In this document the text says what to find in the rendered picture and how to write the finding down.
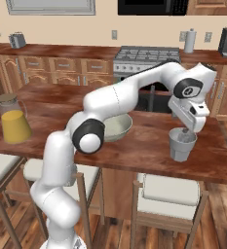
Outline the translucent ice cube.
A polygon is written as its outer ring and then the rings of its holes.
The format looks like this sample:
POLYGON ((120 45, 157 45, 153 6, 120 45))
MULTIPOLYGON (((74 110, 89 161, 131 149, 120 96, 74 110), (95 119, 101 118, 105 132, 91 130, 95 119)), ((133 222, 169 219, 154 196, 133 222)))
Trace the translucent ice cube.
POLYGON ((189 143, 192 141, 193 134, 191 132, 181 132, 178 135, 178 141, 182 143, 189 143))

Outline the orange juice pitcher cork lid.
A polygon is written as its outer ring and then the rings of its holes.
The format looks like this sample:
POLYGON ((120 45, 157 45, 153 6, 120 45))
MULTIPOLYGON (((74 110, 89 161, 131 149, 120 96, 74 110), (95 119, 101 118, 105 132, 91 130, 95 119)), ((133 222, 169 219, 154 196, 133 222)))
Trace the orange juice pitcher cork lid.
POLYGON ((0 116, 6 143, 19 144, 31 136, 26 106, 15 93, 0 95, 0 116))

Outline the grey toaster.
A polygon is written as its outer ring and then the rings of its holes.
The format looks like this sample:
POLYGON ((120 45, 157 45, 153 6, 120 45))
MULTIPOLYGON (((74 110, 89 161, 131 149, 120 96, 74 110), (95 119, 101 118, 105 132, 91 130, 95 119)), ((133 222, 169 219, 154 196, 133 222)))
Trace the grey toaster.
POLYGON ((13 49, 20 49, 26 45, 24 36, 21 32, 15 32, 9 35, 10 45, 13 49))

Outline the long wooden base cupboard run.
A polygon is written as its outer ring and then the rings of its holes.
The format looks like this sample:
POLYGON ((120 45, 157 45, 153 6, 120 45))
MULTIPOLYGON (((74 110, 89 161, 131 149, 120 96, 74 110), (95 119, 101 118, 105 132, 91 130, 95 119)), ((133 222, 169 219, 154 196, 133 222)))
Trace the long wooden base cupboard run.
POLYGON ((24 85, 105 87, 113 83, 113 62, 106 59, 0 54, 0 87, 17 92, 24 85))

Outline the wooden island base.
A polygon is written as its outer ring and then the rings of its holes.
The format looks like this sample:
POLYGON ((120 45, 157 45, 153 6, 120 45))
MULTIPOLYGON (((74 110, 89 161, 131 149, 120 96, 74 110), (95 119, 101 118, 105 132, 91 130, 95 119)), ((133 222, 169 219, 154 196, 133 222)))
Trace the wooden island base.
POLYGON ((106 217, 129 220, 132 214, 132 182, 136 173, 103 168, 103 199, 106 217))

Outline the black microwave oven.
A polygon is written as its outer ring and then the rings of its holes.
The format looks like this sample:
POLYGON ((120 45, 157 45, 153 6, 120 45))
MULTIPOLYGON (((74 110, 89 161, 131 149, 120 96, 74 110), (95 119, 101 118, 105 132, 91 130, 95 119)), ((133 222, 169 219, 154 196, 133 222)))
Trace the black microwave oven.
POLYGON ((118 0, 119 16, 185 16, 189 0, 118 0))

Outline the steel stove with oven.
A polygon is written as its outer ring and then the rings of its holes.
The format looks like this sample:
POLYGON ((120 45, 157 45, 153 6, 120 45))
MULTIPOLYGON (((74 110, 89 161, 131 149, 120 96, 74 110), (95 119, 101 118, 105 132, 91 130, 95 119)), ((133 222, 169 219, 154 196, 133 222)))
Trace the steel stove with oven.
MULTIPOLYGON (((113 59, 113 76, 118 83, 167 59, 180 62, 179 48, 122 46, 113 59)), ((135 110, 170 114, 169 100, 169 90, 161 83, 153 83, 139 90, 135 110)))

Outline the wooden wall cupboards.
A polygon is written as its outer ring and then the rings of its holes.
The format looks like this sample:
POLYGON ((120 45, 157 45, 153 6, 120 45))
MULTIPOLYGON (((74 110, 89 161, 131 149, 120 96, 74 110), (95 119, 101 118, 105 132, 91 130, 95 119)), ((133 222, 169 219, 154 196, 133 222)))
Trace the wooden wall cupboards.
POLYGON ((189 0, 188 16, 227 16, 227 0, 189 0))

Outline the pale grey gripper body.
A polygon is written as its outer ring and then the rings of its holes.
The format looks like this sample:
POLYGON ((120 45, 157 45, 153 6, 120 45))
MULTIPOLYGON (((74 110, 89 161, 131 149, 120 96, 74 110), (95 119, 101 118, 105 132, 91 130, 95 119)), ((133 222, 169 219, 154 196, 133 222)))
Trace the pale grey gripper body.
POLYGON ((196 103, 189 99, 178 99, 172 96, 170 109, 192 132, 200 132, 206 123, 206 103, 196 103))

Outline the pale green bowl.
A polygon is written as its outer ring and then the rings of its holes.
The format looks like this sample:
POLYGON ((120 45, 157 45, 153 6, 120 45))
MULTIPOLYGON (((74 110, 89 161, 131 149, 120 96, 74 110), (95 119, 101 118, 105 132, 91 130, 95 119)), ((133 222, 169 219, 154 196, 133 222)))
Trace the pale green bowl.
POLYGON ((122 139, 132 127, 132 118, 128 114, 109 118, 104 121, 104 141, 114 142, 122 139))

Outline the white paper towel roll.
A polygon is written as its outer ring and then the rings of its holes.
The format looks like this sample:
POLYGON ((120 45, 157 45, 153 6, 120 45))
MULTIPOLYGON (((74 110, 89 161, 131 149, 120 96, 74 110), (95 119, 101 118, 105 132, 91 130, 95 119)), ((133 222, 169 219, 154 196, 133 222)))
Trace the white paper towel roll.
POLYGON ((196 34, 197 32, 193 28, 191 28, 189 31, 186 32, 185 44, 184 44, 184 51, 186 53, 192 53, 194 51, 196 34))

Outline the grey framed window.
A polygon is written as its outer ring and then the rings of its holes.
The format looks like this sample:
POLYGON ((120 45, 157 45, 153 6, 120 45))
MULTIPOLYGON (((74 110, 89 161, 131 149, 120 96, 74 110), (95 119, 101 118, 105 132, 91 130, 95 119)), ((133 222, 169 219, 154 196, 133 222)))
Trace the grey framed window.
POLYGON ((95 0, 6 0, 10 15, 94 16, 95 0))

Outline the grey glass cup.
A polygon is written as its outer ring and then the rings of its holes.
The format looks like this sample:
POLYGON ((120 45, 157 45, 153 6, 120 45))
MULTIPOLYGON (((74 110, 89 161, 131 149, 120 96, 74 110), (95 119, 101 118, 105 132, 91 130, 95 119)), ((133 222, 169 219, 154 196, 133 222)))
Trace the grey glass cup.
POLYGON ((170 157, 173 160, 179 162, 187 161, 197 141, 197 134, 190 131, 186 127, 176 127, 170 131, 169 137, 170 137, 170 157), (192 141, 189 143, 179 142, 178 135, 181 132, 191 132, 193 134, 192 141))

